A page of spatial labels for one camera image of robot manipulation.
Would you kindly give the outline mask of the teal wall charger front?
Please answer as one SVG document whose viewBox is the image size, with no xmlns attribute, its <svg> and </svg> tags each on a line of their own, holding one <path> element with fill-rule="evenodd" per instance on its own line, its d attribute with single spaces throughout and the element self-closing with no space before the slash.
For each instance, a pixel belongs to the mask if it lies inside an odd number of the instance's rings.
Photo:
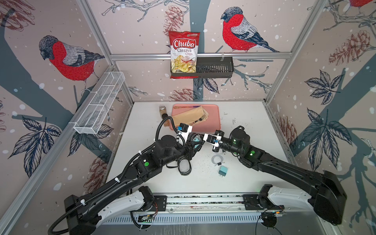
<svg viewBox="0 0 376 235">
<path fill-rule="evenodd" d="M 227 172 L 228 172 L 228 168 L 226 166 L 221 165 L 219 168 L 218 174 L 221 177 L 225 177 L 227 175 Z"/>
</svg>

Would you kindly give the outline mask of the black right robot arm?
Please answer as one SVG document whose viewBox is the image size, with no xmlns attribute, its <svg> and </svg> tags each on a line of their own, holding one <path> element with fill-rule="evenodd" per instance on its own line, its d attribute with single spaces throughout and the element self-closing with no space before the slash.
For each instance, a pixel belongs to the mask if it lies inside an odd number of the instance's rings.
<svg viewBox="0 0 376 235">
<path fill-rule="evenodd" d="M 245 167 L 272 174 L 302 189 L 311 196 L 308 203 L 320 218 L 332 225 L 342 223 L 347 194 L 335 174 L 306 170 L 272 156 L 251 145 L 242 126 L 234 129 L 229 138 L 217 130 L 213 135 L 205 134 L 204 140 L 213 146 L 214 152 L 231 152 Z"/>
</svg>

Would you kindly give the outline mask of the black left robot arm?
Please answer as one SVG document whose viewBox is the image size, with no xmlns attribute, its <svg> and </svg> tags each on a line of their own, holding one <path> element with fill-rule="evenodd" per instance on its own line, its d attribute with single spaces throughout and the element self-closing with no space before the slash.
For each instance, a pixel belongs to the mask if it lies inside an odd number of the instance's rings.
<svg viewBox="0 0 376 235">
<path fill-rule="evenodd" d="M 194 133 L 192 126 L 173 127 L 175 135 L 160 137 L 167 116 L 158 125 L 154 142 L 133 156 L 123 171 L 97 190 L 84 196 L 71 195 L 64 201 L 66 212 L 49 228 L 49 235 L 90 235 L 102 223 L 122 212 L 147 211 L 154 196 L 143 183 L 162 172 L 171 162 L 190 161 L 204 144 L 204 136 Z"/>
</svg>

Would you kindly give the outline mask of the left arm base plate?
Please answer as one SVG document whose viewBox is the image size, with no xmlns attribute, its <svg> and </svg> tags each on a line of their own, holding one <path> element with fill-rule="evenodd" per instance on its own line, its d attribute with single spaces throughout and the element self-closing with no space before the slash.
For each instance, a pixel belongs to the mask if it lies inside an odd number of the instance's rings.
<svg viewBox="0 0 376 235">
<path fill-rule="evenodd" d="M 149 205 L 144 205 L 136 212 L 165 212 L 167 205 L 167 196 L 166 195 L 155 195 L 154 201 Z"/>
</svg>

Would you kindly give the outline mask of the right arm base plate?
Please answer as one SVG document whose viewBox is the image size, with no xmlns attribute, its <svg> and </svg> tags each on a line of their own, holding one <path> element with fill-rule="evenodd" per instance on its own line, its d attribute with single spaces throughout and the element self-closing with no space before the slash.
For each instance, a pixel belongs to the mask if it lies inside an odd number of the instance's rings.
<svg viewBox="0 0 376 235">
<path fill-rule="evenodd" d="M 285 209 L 284 205 L 275 205 L 267 196 L 259 196 L 258 194 L 244 194 L 243 204 L 247 211 L 256 210 L 275 210 L 282 211 Z"/>
</svg>

